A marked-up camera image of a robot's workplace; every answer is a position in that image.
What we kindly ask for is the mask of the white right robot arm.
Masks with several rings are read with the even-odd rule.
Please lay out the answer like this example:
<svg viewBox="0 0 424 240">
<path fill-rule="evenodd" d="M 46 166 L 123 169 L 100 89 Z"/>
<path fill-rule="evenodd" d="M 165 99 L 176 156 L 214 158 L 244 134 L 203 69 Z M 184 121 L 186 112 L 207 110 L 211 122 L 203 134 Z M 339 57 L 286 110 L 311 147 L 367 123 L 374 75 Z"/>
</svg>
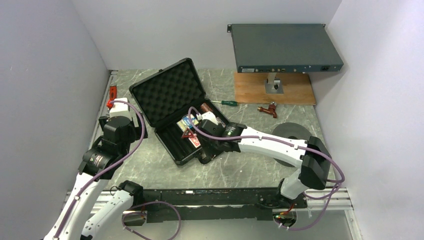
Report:
<svg viewBox="0 0 424 240">
<path fill-rule="evenodd" d="M 308 189 L 323 190 L 327 186 L 330 155 L 317 137 L 290 139 L 240 123 L 231 122 L 223 127 L 207 119 L 201 120 L 195 130 L 220 151 L 261 154 L 295 167 L 296 171 L 282 180 L 275 194 L 276 203 L 282 208 L 289 207 Z"/>
</svg>

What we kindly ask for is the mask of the red playing card deck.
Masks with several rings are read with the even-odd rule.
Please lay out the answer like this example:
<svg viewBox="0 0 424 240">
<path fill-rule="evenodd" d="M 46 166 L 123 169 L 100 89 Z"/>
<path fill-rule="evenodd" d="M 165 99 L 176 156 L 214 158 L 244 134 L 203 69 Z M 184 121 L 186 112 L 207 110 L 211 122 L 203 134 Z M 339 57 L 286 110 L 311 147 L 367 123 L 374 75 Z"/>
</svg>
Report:
<svg viewBox="0 0 424 240">
<path fill-rule="evenodd" d="M 196 136 L 190 136 L 188 138 L 188 140 L 191 142 L 191 144 L 195 147 L 195 148 L 199 148 L 201 146 L 201 143 L 199 141 L 199 139 Z"/>
</svg>

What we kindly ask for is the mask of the red triangle button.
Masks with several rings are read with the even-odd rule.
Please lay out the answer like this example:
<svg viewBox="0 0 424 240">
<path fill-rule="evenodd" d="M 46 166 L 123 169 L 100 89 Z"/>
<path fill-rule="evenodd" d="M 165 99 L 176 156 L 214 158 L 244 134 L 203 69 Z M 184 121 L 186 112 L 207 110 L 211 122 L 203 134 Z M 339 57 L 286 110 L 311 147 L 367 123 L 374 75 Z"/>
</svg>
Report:
<svg viewBox="0 0 424 240">
<path fill-rule="evenodd" d="M 191 130 L 191 128 L 187 127 L 181 136 L 182 139 L 188 139 L 188 138 L 196 138 L 197 134 Z"/>
</svg>

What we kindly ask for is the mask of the poker chip roll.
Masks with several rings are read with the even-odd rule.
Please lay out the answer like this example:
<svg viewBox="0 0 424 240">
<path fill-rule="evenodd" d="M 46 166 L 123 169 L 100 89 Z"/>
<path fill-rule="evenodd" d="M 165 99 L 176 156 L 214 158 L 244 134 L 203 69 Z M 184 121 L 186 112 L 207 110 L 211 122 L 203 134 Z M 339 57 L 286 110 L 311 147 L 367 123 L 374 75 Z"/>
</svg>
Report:
<svg viewBox="0 0 424 240">
<path fill-rule="evenodd" d="M 214 112 L 214 110 L 207 104 L 207 103 L 203 103 L 200 106 L 201 110 L 206 113 L 206 112 Z"/>
<path fill-rule="evenodd" d="M 227 126 L 226 123 L 221 118 L 219 118 L 218 116 L 216 116 L 215 118 L 217 122 L 221 124 L 224 128 Z"/>
</svg>

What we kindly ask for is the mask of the black foam-lined carrying case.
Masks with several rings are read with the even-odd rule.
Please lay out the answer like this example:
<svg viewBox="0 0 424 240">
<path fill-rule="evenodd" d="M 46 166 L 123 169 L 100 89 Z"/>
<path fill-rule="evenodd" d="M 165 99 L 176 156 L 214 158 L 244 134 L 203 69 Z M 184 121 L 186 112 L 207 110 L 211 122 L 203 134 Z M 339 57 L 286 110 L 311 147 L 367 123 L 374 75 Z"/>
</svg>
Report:
<svg viewBox="0 0 424 240">
<path fill-rule="evenodd" d="M 176 165 L 182 166 L 193 158 L 202 164 L 212 160 L 204 159 L 201 146 L 195 148 L 188 138 L 182 138 L 183 131 L 177 126 L 177 122 L 187 115 L 189 107 L 204 113 L 201 110 L 203 103 L 213 109 L 216 117 L 229 123 L 223 113 L 206 98 L 206 91 L 192 59 L 184 58 L 160 69 L 132 84 L 129 92 Z"/>
</svg>

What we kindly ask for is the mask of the blue playing card deck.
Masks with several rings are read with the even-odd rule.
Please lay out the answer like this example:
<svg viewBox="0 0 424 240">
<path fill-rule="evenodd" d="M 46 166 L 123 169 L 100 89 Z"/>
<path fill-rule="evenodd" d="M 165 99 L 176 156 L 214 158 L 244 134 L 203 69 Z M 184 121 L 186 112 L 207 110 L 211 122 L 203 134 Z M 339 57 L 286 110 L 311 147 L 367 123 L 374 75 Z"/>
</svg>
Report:
<svg viewBox="0 0 424 240">
<path fill-rule="evenodd" d="M 184 132 L 187 128 L 190 128 L 190 129 L 193 128 L 192 123 L 195 126 L 197 126 L 199 124 L 199 121 L 196 119 L 195 116 L 193 116 L 192 114 L 190 114 L 190 116 L 184 115 L 181 118 L 181 120 L 178 121 L 176 124 Z"/>
</svg>

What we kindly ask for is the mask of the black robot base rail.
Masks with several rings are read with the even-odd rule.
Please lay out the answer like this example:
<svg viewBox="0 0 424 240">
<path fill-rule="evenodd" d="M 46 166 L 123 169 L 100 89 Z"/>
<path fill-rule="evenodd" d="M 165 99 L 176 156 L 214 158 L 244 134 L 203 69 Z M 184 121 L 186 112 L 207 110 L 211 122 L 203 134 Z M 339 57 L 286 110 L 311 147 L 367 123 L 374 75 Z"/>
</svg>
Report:
<svg viewBox="0 0 424 240">
<path fill-rule="evenodd" d="M 147 223 L 181 220 L 255 219 L 271 221 L 278 211 L 307 208 L 300 194 L 284 199 L 277 187 L 144 189 L 135 194 L 132 209 Z"/>
</svg>

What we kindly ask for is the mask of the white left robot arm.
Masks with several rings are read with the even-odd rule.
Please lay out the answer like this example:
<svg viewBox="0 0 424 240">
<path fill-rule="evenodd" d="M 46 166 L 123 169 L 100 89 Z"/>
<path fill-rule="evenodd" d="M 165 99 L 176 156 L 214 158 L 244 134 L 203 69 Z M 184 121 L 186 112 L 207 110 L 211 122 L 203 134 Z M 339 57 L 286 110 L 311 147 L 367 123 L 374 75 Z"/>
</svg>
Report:
<svg viewBox="0 0 424 240">
<path fill-rule="evenodd" d="M 124 211 L 143 205 L 143 187 L 126 180 L 100 210 L 92 213 L 115 171 L 134 153 L 130 145 L 146 137 L 144 119 L 140 112 L 136 115 L 138 126 L 123 113 L 112 115 L 104 123 L 103 135 L 84 153 L 69 198 L 44 239 L 99 240 Z"/>
</svg>

